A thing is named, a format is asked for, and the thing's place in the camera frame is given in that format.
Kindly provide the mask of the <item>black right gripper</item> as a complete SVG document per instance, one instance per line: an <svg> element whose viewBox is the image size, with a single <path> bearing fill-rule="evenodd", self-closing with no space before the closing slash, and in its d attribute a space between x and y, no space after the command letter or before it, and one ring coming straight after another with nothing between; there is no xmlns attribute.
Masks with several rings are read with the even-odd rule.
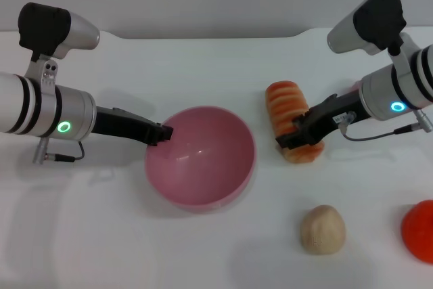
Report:
<svg viewBox="0 0 433 289"><path fill-rule="evenodd" d="M355 113L355 122L367 119L367 111L361 103L358 91L337 96L333 94L320 104L295 117L295 132L284 133L275 138L281 149L294 150L306 143L318 143L338 128L334 117L349 112Z"/></svg>

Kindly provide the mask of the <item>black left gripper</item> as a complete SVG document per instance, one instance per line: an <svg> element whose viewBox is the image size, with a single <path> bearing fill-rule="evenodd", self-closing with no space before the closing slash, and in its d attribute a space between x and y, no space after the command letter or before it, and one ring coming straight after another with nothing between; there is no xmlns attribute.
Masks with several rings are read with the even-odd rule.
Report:
<svg viewBox="0 0 433 289"><path fill-rule="evenodd" d="M96 119L91 131L95 134L132 139L155 147L161 141L169 141L173 128L160 125L119 108L97 107Z"/></svg>

